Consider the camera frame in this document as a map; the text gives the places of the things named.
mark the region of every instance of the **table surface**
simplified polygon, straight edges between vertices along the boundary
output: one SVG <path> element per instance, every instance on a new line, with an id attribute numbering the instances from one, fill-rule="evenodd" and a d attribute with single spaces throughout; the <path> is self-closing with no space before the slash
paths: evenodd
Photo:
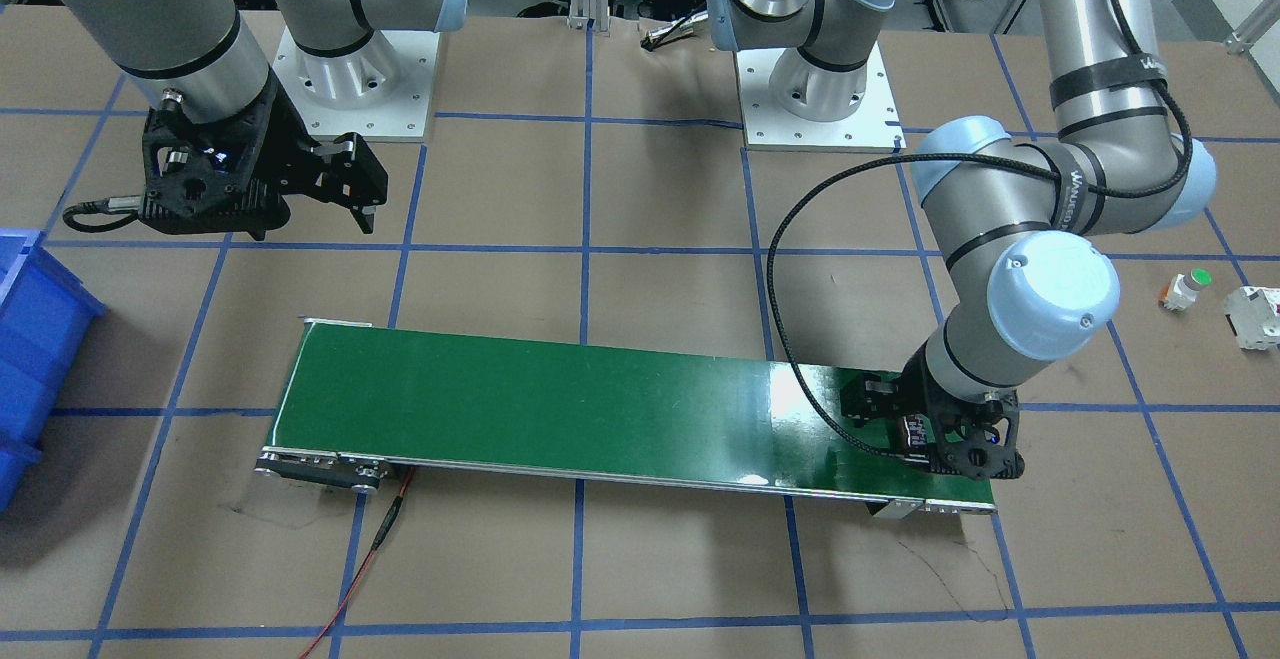
<path id="1" fill-rule="evenodd" d="M 247 15 L 270 52 L 282 24 Z M 425 145 L 379 145 L 374 234 L 293 221 L 78 235 L 68 200 L 136 193 L 140 93 L 60 8 L 0 13 L 0 225 L 44 226 L 109 307 L 0 516 L 0 655 L 293 656 L 390 500 L 250 470 L 305 316 L 774 358 L 762 252 L 858 157 L 742 147 L 732 58 L 639 50 L 634 22 L 472 18 L 444 38 Z M 1055 129 L 1036 38 L 884 35 L 910 145 L 986 113 Z M 319 656 L 1252 656 L 1280 654 L 1280 353 L 1220 305 L 1280 287 L 1280 109 L 1248 61 L 1162 47 L 1221 175 L 1211 212 L 1097 241 L 1117 316 L 1021 392 L 1027 475 L 996 520 L 882 522 L 809 498 L 422 471 Z M 909 180 L 828 191 L 778 290 L 801 360 L 896 367 L 955 303 Z M 1157 307 L 1174 273 L 1215 284 Z"/>

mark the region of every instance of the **blue container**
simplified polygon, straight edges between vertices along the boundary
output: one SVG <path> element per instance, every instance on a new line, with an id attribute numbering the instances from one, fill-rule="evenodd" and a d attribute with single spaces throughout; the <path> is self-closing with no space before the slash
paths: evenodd
<path id="1" fill-rule="evenodd" d="M 73 273 L 41 248 L 42 232 L 0 229 L 0 512 L 76 360 L 84 330 L 105 311 Z"/>

